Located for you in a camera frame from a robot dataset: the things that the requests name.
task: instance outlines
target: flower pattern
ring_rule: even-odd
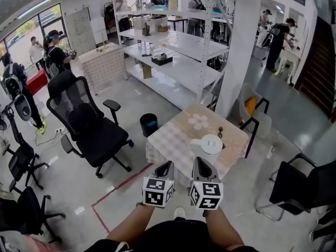
[[[209,123],[207,122],[208,117],[203,115],[200,116],[199,114],[193,114],[193,118],[188,119],[189,124],[194,124],[195,130],[200,130],[201,128],[208,128]]]

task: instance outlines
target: black trash can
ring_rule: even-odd
[[[140,124],[142,134],[144,137],[150,136],[152,133],[158,130],[158,118],[154,114],[145,114],[140,118]]]

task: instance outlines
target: gray floor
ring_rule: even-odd
[[[221,207],[246,245],[254,246],[260,252],[313,252],[321,240],[318,239],[311,244],[308,241],[308,234],[315,228],[318,212],[323,212],[321,208],[312,210],[311,214],[302,213],[299,216],[285,213],[282,221],[273,222],[258,214],[255,205],[269,203],[272,182],[268,177],[279,167],[282,160],[290,159],[301,148],[310,152],[314,159],[323,158],[316,160],[318,164],[323,164],[332,157],[333,151],[326,144],[332,140],[333,127],[324,122],[326,119],[323,119],[322,114],[318,115],[318,109],[313,108],[308,100],[283,85],[284,83],[278,82],[269,72],[263,73],[260,62],[254,64],[254,61],[251,61],[246,80],[253,83],[257,91],[271,101],[269,113],[274,129],[267,139],[256,138],[248,158],[239,159],[224,177],[225,196]],[[46,115],[48,123],[46,133],[36,136],[37,144],[54,137],[55,130],[62,127],[62,124],[45,108],[47,98],[45,88],[35,95],[36,103],[40,111]],[[117,113],[118,119],[135,142],[135,146],[123,147],[117,157],[131,165],[132,172],[127,173],[114,161],[110,161],[102,169],[103,179],[98,179],[95,176],[95,169],[84,159],[74,154],[66,154],[62,150],[60,135],[48,143],[36,146],[35,128],[16,119],[20,132],[40,154],[40,160],[52,162],[49,169],[42,168],[37,171],[44,190],[39,190],[33,182],[30,184],[40,202],[44,194],[51,195],[47,211],[63,212],[67,215],[66,219],[50,220],[51,227],[64,240],[62,245],[57,245],[62,251],[84,251],[98,239],[105,238],[106,228],[111,230],[116,227],[139,201],[142,177],[151,170],[149,168],[139,176],[134,176],[147,166],[146,138],[140,128],[140,116],[151,112],[158,116],[159,124],[164,124],[179,113],[179,109],[134,78],[116,83],[94,99],[108,118],[111,118],[111,113],[102,105],[104,99],[113,99],[121,104],[122,107]],[[17,147],[11,129],[1,136],[9,140],[13,149]],[[12,180],[8,170],[10,158],[9,154],[1,157],[0,182],[4,183],[5,190]],[[300,161],[297,167],[305,172],[310,170],[309,166]],[[123,181],[131,177],[129,182],[119,187]],[[19,182],[19,188],[24,188],[24,181],[25,177]],[[177,193],[166,209],[155,210],[150,225],[172,219],[177,206],[186,209],[188,218],[202,219],[201,213],[190,207],[189,203],[186,190],[177,187]],[[268,212],[277,216],[280,209],[275,207]],[[48,239],[47,231],[45,229],[44,231],[45,235],[37,238]],[[19,233],[2,234],[16,242],[19,240]]]

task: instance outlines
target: black office chair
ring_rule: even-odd
[[[303,159],[314,167],[308,177],[291,165],[296,159]],[[293,215],[299,215],[303,211],[310,213],[312,208],[336,204],[335,177],[336,161],[317,166],[303,153],[299,153],[289,162],[282,162],[279,170],[272,173],[270,180],[275,181],[269,198],[272,204],[257,207],[256,210],[273,221],[279,221],[285,211]],[[272,206],[282,208],[278,219],[261,211]]]
[[[62,239],[58,237],[47,223],[48,218],[60,216],[65,218],[65,214],[45,214],[46,199],[50,199],[49,195],[43,196],[42,206],[40,207],[37,197],[31,187],[26,187],[22,192],[15,187],[16,181],[13,180],[9,187],[9,191],[15,190],[20,194],[19,199],[11,201],[0,198],[0,232],[8,230],[16,230],[22,234],[43,234],[41,230],[44,224],[52,236],[50,244]]]
[[[49,165],[46,163],[34,165],[35,160],[40,158],[40,156],[34,153],[34,149],[23,139],[22,134],[18,131],[12,108],[6,108],[5,111],[12,127],[14,139],[20,145],[20,147],[15,152],[9,147],[6,149],[6,152],[13,155],[9,162],[9,170],[11,171],[15,181],[19,181],[23,174],[28,172],[26,186],[28,185],[28,181],[32,176],[35,180],[36,185],[41,190],[43,190],[43,187],[38,183],[36,179],[34,171],[42,166],[49,167]]]
[[[75,77],[70,71],[58,74],[48,84],[50,98],[48,109],[68,129],[71,139],[76,142],[78,152],[64,135],[62,147],[67,153],[74,152],[85,158],[92,167],[97,167],[96,176],[102,178],[100,170],[103,164],[113,158],[127,172],[132,169],[119,161],[115,154],[126,144],[134,146],[132,140],[127,140],[128,133],[118,126],[116,111],[120,105],[112,100],[103,104],[110,108],[114,123],[104,118],[90,94],[85,77]]]

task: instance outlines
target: ceiling light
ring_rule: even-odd
[[[32,12],[35,8],[41,6],[41,5],[43,5],[43,4],[45,4],[45,3],[49,2],[49,1],[51,1],[51,0],[44,0],[41,3],[37,4],[36,6],[33,6],[31,9],[28,9],[26,12],[24,12],[23,14],[21,14],[18,17],[18,19],[21,19],[23,16],[27,15],[29,12]]]

